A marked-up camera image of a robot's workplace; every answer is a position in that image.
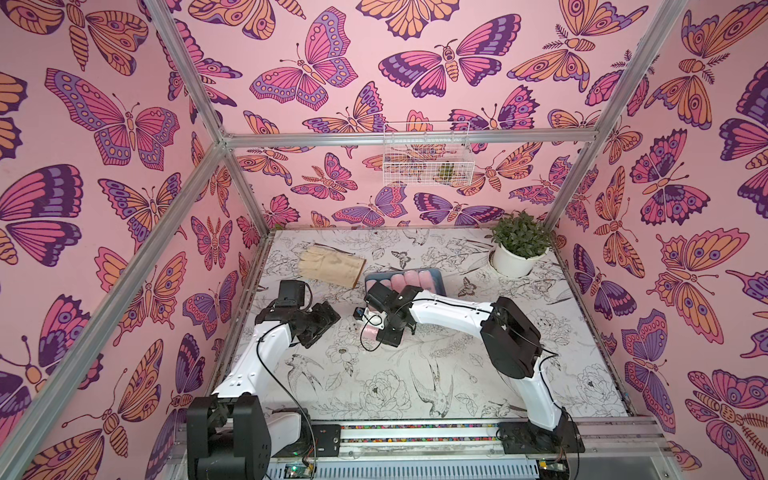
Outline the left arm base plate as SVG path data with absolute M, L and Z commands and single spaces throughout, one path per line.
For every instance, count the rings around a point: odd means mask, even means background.
M 337 457 L 341 446 L 339 424 L 303 425 L 299 439 L 286 448 L 288 457 Z

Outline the blue plastic storage box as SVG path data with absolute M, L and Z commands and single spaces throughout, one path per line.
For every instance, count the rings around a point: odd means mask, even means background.
M 365 291 L 375 283 L 381 283 L 395 292 L 401 292 L 406 286 L 416 286 L 433 294 L 446 295 L 442 274 L 436 268 L 371 273 L 365 277 Z

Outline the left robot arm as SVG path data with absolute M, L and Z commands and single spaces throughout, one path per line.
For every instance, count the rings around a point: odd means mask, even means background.
M 210 395 L 188 408 L 189 479 L 266 479 L 272 458 L 284 449 L 315 474 L 319 447 L 310 416 L 276 369 L 291 347 L 313 346 L 339 320 L 328 302 L 312 302 L 306 282 L 280 282 L 277 298 L 255 316 L 241 358 Z

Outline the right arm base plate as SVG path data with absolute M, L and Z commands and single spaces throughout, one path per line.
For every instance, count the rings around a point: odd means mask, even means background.
M 576 425 L 562 417 L 552 430 L 546 430 L 531 422 L 501 422 L 496 438 L 505 454 L 560 454 L 584 453 L 585 446 Z

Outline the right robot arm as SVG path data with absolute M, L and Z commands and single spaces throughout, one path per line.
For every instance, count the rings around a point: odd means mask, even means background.
M 535 433 L 562 437 L 570 425 L 566 410 L 552 395 L 542 371 L 545 354 L 541 334 L 510 298 L 470 302 L 408 285 L 396 292 L 374 282 L 353 317 L 363 323 L 361 334 L 397 348 L 404 332 L 419 325 L 455 330 L 482 341 L 491 365 L 524 402 L 528 424 Z

